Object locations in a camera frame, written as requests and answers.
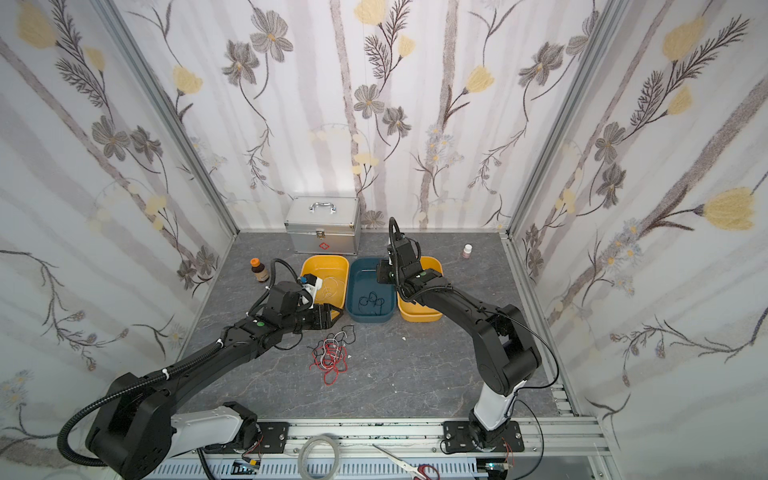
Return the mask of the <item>silver aluminium first-aid case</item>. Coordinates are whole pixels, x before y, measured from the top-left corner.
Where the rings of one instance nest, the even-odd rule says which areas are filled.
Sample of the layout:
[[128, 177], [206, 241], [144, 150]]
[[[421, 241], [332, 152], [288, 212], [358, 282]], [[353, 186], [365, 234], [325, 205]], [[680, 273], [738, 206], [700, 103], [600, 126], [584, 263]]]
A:
[[298, 253], [357, 255], [359, 218], [356, 197], [297, 197], [284, 226]]

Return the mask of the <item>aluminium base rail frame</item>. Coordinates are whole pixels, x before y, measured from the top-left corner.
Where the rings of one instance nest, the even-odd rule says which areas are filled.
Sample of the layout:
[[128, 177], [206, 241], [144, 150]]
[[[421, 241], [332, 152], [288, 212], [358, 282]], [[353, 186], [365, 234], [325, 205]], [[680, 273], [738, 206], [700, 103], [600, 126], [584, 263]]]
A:
[[441, 479], [617, 479], [597, 422], [590, 418], [515, 418], [491, 451], [469, 442], [468, 424], [443, 418], [271, 420], [251, 453], [182, 454], [153, 479], [411, 479], [373, 447]]

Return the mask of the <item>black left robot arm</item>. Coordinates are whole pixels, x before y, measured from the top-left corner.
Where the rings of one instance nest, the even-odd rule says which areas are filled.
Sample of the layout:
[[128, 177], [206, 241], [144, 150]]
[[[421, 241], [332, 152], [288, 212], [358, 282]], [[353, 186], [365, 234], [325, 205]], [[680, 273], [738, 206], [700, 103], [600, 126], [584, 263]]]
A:
[[279, 348], [285, 335], [332, 328], [344, 311], [316, 302], [323, 284], [314, 275], [271, 279], [245, 317], [208, 346], [142, 377], [117, 378], [104, 397], [65, 422], [58, 452], [73, 464], [109, 467], [124, 479], [142, 479], [166, 458], [191, 450], [256, 447], [264, 437], [258, 417], [235, 401], [191, 414], [178, 410], [228, 372]]

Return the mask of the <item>scissors on rail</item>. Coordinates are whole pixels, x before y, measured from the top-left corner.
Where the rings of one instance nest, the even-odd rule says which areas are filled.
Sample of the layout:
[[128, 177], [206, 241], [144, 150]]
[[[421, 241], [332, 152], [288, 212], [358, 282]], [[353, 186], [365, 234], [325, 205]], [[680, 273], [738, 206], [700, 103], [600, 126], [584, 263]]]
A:
[[373, 447], [379, 452], [381, 452], [382, 454], [384, 454], [392, 463], [394, 463], [400, 469], [405, 471], [407, 474], [411, 475], [414, 479], [419, 479], [419, 480], [429, 479], [429, 476], [423, 473], [422, 471], [420, 471], [418, 467], [411, 465], [410, 463], [395, 456], [394, 454], [390, 453], [389, 451], [385, 450], [384, 448], [378, 445], [373, 444]]

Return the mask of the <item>brown bottle orange cap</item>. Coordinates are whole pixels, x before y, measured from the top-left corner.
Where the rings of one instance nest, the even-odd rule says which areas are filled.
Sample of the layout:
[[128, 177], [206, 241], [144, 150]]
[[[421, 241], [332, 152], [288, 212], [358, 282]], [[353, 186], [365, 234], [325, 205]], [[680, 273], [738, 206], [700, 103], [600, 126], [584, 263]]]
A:
[[269, 268], [259, 258], [252, 258], [250, 260], [250, 267], [258, 282], [265, 283], [270, 279]]

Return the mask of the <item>dark teal plastic bin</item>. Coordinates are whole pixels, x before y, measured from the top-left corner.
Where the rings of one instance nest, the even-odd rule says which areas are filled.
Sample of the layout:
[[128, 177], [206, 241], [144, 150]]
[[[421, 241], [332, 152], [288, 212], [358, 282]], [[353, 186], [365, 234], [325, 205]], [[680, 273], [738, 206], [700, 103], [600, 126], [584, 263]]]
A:
[[396, 310], [394, 286], [379, 284], [376, 280], [379, 261], [379, 258], [361, 257], [350, 265], [346, 311], [357, 323], [384, 323]]

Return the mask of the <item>left yellow plastic bin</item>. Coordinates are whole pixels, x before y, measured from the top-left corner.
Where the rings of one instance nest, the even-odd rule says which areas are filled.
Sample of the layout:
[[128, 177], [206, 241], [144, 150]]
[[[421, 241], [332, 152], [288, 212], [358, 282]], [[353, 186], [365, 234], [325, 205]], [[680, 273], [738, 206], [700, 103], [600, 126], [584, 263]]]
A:
[[343, 314], [349, 280], [349, 261], [339, 255], [315, 255], [309, 257], [300, 276], [314, 274], [323, 280], [315, 304], [332, 304], [336, 307], [336, 320]]

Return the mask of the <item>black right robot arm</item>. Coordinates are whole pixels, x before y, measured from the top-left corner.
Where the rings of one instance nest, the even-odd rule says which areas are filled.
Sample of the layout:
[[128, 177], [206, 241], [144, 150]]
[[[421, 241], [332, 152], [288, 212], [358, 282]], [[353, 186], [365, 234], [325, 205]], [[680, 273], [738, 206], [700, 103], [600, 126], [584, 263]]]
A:
[[557, 383], [559, 373], [546, 384], [529, 384], [542, 365], [539, 348], [551, 357], [555, 353], [517, 307], [499, 307], [463, 292], [437, 270], [424, 267], [421, 258], [419, 242], [390, 218], [387, 258], [377, 265], [377, 281], [393, 285], [405, 302], [440, 312], [471, 337], [484, 385], [468, 416], [469, 442], [477, 450], [491, 451], [507, 430], [519, 392]]

